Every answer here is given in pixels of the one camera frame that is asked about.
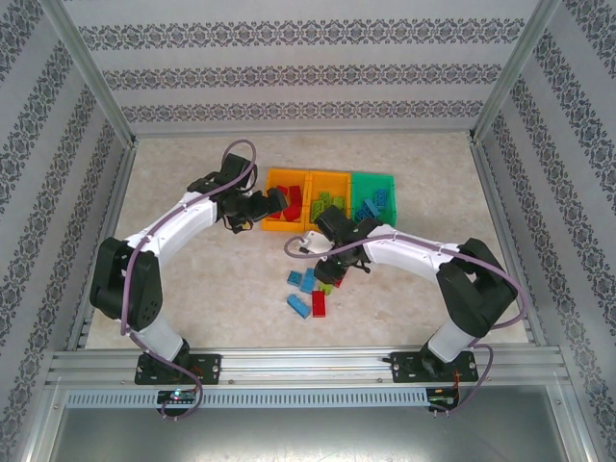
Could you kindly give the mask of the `orange plastic bin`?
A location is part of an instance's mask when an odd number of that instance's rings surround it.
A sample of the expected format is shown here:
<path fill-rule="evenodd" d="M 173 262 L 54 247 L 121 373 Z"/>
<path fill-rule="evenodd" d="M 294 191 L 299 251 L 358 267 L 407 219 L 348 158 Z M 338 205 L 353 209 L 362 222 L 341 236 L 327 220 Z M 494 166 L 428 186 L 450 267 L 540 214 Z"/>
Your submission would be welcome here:
<path fill-rule="evenodd" d="M 351 174 L 342 171 L 310 170 L 305 198 L 305 231 L 318 231 L 319 228 L 311 220 L 312 203 L 318 200 L 320 193 L 327 192 L 331 197 L 342 197 L 345 202 L 345 214 L 351 216 Z"/>
<path fill-rule="evenodd" d="M 265 231 L 275 231 L 275 232 L 302 232 L 304 230 L 305 225 L 305 198 L 307 196 L 306 193 L 306 183 L 309 171 L 305 169 L 288 169 L 288 168 L 275 168 L 272 167 L 269 169 L 267 181 L 266 181 L 266 189 L 269 190 L 271 188 L 276 188 L 276 186 L 284 186 L 289 189 L 290 186 L 299 185 L 302 189 L 303 193 L 303 207 L 302 207 L 302 215 L 301 219 L 294 222 L 287 222 L 282 217 L 282 214 L 279 217 L 267 217 L 263 221 L 262 228 Z M 288 207 L 290 206 L 290 198 L 289 191 L 285 194 L 286 200 L 288 203 Z"/>

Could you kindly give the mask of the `green plastic bin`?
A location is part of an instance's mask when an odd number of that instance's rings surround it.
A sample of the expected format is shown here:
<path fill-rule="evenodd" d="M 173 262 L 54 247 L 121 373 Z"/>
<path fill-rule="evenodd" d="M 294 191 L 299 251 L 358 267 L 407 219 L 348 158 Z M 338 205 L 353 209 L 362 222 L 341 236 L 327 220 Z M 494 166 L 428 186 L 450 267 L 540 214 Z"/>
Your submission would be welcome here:
<path fill-rule="evenodd" d="M 374 193 L 377 189 L 385 189 L 388 193 L 388 200 L 384 207 L 379 207 L 375 203 Z M 378 220 L 391 226 L 396 225 L 396 186 L 392 175 L 354 172 L 351 175 L 351 217 L 356 222 L 360 220 L 355 217 L 355 213 L 366 198 L 371 199 L 379 209 Z"/>

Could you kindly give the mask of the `grey metal sheet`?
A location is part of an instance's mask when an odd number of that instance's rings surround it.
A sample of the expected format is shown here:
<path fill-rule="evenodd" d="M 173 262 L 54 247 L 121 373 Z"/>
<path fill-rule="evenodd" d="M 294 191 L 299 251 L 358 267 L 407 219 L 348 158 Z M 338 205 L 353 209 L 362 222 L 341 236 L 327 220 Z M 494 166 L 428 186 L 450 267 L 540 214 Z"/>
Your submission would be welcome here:
<path fill-rule="evenodd" d="M 411 408 L 71 409 L 50 462 L 569 462 L 554 424 L 492 411 L 431 417 Z"/>

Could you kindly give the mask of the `aluminium front rail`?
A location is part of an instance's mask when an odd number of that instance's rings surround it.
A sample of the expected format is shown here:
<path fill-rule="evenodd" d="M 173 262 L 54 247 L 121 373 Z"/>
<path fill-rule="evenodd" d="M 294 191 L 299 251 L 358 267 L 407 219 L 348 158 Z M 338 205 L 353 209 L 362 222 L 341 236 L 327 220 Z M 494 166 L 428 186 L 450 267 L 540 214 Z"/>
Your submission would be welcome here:
<path fill-rule="evenodd" d="M 377 386 L 393 382 L 393 367 L 384 359 L 385 347 L 339 348 L 228 348 L 205 353 L 221 356 L 216 371 L 222 388 Z M 135 349 L 86 349 L 51 356 L 43 384 L 66 389 L 111 389 L 134 384 L 138 357 Z M 556 346 L 501 344 L 485 383 L 497 385 L 552 385 L 571 380 Z"/>

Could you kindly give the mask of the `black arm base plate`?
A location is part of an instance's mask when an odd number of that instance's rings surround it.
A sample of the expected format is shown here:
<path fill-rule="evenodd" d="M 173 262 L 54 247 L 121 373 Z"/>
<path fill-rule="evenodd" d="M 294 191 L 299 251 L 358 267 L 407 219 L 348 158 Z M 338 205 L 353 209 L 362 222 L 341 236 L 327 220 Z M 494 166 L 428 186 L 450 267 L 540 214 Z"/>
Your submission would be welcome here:
<path fill-rule="evenodd" d="M 394 351 L 382 361 L 391 366 L 395 383 L 453 382 L 455 378 L 462 383 L 478 381 L 475 356 L 470 351 L 462 351 L 449 363 L 432 356 L 423 358 L 418 351 Z"/>
<path fill-rule="evenodd" d="M 184 354 L 177 364 L 195 375 L 203 385 L 217 385 L 221 369 L 221 356 L 217 354 Z M 188 385 L 194 381 L 176 369 L 150 355 L 142 354 L 134 377 L 137 385 Z"/>

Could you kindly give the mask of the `aluminium side rail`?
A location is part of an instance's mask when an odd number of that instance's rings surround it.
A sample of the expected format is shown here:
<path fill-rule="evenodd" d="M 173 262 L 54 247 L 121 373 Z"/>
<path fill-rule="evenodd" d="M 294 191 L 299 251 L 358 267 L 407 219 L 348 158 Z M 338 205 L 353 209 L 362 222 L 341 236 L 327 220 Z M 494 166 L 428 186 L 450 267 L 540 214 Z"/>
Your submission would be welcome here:
<path fill-rule="evenodd" d="M 529 291 L 526 283 L 526 276 L 523 266 L 518 255 L 517 247 L 509 227 L 505 209 L 501 203 L 497 183 L 490 169 L 489 162 L 480 144 L 473 139 L 469 139 L 469 147 L 473 156 L 481 188 L 486 199 L 487 207 L 494 223 L 496 235 L 500 243 L 504 264 L 506 265 L 509 273 L 520 283 L 522 286 L 521 294 L 526 297 L 526 317 L 524 320 L 524 326 L 527 336 L 536 346 L 546 347 L 548 342 L 545 339 L 541 323 L 537 317 L 531 292 Z"/>
<path fill-rule="evenodd" d="M 88 275 L 82 287 L 79 304 L 73 323 L 69 329 L 69 336 L 66 339 L 64 349 L 67 351 L 74 351 L 85 345 L 85 342 L 82 341 L 82 337 L 88 336 L 88 334 L 84 334 L 83 331 L 84 328 L 91 323 L 93 317 L 92 313 L 94 311 L 94 308 L 90 304 L 90 290 L 96 267 L 98 249 L 106 238 L 112 237 L 116 232 L 138 148 L 139 141 L 134 140 L 123 154 L 121 162 L 117 166 L 115 181 L 110 191 L 104 220 L 101 222 L 99 229 L 98 241 L 94 245 L 91 254 Z"/>

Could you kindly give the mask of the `aluminium frame post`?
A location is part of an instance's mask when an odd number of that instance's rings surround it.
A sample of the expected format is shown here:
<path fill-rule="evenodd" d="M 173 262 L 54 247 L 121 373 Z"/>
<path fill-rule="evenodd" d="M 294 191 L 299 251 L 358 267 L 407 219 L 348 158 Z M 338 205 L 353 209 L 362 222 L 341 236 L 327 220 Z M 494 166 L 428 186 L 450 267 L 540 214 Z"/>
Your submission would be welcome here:
<path fill-rule="evenodd" d="M 573 386 L 556 381 L 547 390 L 567 461 L 600 462 Z"/>
<path fill-rule="evenodd" d="M 61 381 L 45 384 L 35 413 L 26 425 L 25 439 L 14 462 L 50 462 L 61 426 L 67 390 Z"/>
<path fill-rule="evenodd" d="M 471 144 L 477 144 L 485 138 L 505 98 L 519 78 L 533 48 L 552 20 L 560 3 L 561 0 L 538 0 L 494 88 L 486 99 L 475 125 L 469 131 Z"/>
<path fill-rule="evenodd" d="M 133 146 L 136 136 L 116 102 L 110 87 L 89 51 L 78 27 L 74 24 L 63 0 L 39 0 L 64 47 L 88 84 L 105 117 L 109 120 L 124 147 Z"/>

